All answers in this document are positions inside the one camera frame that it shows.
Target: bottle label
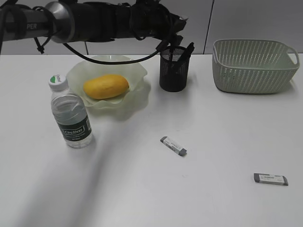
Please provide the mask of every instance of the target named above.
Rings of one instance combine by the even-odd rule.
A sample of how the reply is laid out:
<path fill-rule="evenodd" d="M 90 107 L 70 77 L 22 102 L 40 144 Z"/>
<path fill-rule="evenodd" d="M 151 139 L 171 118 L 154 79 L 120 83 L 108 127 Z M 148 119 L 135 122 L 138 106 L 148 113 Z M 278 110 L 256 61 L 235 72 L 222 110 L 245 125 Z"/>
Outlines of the bottle label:
<path fill-rule="evenodd" d="M 58 124 L 63 137 L 68 141 L 80 141 L 91 134 L 89 117 L 86 116 L 83 121 L 73 125 Z"/>

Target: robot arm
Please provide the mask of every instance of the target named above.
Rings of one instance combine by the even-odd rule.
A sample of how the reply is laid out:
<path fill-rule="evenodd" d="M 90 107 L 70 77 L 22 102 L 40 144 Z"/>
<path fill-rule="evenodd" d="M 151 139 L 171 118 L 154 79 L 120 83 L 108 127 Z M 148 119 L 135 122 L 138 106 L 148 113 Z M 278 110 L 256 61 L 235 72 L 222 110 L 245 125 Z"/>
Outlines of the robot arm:
<path fill-rule="evenodd" d="M 179 45 L 183 37 L 177 33 L 186 25 L 185 19 L 171 14 L 159 0 L 137 0 L 132 6 L 60 0 L 34 9 L 13 4 L 0 10 L 0 18 L 2 41 L 47 36 L 68 46 L 66 43 L 77 41 L 111 42 L 118 38 L 153 37 L 162 41 L 157 52 L 169 43 Z"/>

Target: eraser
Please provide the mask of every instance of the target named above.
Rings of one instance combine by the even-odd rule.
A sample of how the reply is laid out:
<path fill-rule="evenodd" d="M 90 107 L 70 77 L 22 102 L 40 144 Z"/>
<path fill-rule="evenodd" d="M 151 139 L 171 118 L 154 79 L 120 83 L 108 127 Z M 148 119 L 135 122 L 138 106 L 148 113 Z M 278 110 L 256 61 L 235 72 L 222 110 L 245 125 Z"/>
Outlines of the eraser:
<path fill-rule="evenodd" d="M 175 141 L 173 141 L 171 138 L 164 136 L 161 139 L 161 142 L 171 150 L 173 150 L 176 154 L 184 157 L 187 154 L 187 150 L 181 147 L 179 144 L 177 144 Z"/>
<path fill-rule="evenodd" d="M 285 176 L 271 174 L 254 174 L 255 182 L 288 186 Z"/>

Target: green basket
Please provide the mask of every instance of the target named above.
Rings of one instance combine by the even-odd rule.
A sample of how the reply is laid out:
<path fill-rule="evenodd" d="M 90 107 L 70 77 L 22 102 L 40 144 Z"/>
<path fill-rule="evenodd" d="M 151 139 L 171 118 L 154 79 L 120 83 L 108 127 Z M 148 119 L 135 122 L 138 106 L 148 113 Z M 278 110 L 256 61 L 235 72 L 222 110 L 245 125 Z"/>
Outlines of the green basket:
<path fill-rule="evenodd" d="M 297 58 L 295 64 L 288 52 Z M 214 43 L 213 74 L 225 92 L 270 94 L 279 92 L 300 67 L 297 51 L 271 40 L 229 39 Z"/>

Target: basket handle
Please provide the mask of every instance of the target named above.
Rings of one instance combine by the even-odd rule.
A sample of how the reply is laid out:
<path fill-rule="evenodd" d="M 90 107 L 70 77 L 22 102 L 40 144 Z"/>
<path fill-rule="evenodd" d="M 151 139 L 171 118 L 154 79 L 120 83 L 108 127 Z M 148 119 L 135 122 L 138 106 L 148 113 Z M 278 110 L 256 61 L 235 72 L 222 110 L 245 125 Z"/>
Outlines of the basket handle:
<path fill-rule="evenodd" d="M 218 64 L 218 56 L 217 56 L 217 50 L 215 46 L 213 46 L 213 56 L 214 56 L 214 62 Z"/>
<path fill-rule="evenodd" d="M 297 58 L 297 63 L 295 64 L 295 66 L 299 66 L 300 65 L 300 58 L 299 58 L 298 52 L 294 48 L 288 46 L 287 53 L 288 53 L 289 50 L 291 50 L 295 54 L 295 57 Z"/>

